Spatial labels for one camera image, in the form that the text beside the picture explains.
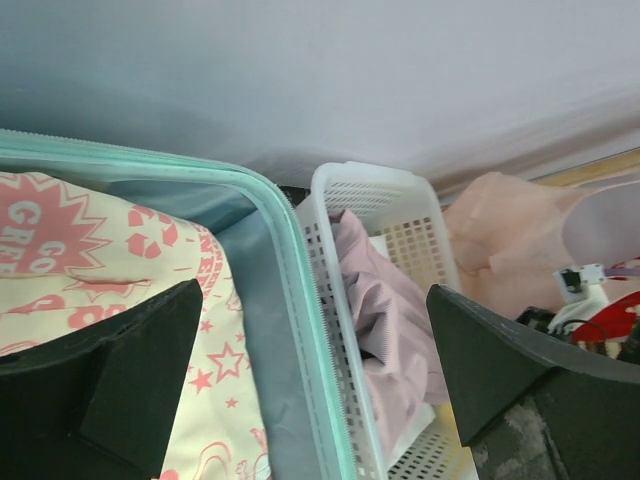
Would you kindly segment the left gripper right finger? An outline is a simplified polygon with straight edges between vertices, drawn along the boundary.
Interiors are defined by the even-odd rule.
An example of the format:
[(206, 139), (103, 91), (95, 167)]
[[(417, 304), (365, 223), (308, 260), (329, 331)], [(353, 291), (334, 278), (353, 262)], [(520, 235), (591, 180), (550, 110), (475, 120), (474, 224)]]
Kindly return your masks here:
[(506, 319), (446, 286), (426, 297), (462, 445), (482, 479), (636, 479), (639, 368)]

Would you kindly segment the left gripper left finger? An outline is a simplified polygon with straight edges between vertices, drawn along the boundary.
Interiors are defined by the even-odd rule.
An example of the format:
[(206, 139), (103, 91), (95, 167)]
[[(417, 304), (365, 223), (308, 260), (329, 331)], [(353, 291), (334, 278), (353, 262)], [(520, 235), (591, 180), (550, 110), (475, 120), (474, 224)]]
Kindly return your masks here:
[(157, 479), (203, 295), (183, 281), (1, 359), (4, 479)]

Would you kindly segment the cream pink-print cloth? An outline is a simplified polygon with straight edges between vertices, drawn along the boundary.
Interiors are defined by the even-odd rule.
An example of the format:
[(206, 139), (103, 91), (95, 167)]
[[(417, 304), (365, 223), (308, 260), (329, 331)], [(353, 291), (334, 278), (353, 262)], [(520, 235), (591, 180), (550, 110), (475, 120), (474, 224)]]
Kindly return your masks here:
[(267, 479), (243, 308), (205, 227), (43, 173), (1, 177), (1, 351), (26, 350), (196, 280), (203, 302), (164, 479)]

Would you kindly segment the light purple knit top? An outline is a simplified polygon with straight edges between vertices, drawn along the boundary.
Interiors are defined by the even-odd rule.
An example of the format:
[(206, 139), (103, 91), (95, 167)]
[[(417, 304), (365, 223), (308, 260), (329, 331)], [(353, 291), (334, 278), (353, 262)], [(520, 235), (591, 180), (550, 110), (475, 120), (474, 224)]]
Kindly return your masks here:
[(390, 456), (425, 403), (449, 401), (426, 294), (381, 255), (356, 215), (330, 217), (381, 445)]

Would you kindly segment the light blue hard-shell suitcase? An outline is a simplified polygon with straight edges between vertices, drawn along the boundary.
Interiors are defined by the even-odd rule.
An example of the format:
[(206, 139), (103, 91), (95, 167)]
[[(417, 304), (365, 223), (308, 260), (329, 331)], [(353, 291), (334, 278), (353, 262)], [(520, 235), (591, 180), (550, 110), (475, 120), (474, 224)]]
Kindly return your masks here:
[(5, 130), (1, 167), (39, 171), (207, 227), (244, 309), (248, 353), (278, 479), (353, 479), (355, 453), (323, 311), (297, 217), (244, 167)]

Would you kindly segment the white shirt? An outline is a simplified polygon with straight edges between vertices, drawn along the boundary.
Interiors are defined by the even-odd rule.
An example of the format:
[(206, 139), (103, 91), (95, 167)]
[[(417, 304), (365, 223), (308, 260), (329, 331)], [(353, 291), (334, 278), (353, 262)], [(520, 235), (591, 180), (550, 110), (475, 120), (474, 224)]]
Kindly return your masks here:
[[(384, 235), (373, 236), (369, 238), (375, 250), (390, 260), (390, 254)], [(402, 435), (396, 441), (388, 461), (389, 467), (395, 465), (406, 451), (418, 439), (420, 434), (435, 420), (436, 412), (434, 407), (428, 403), (422, 403), (416, 411), (413, 420), (405, 428)]]

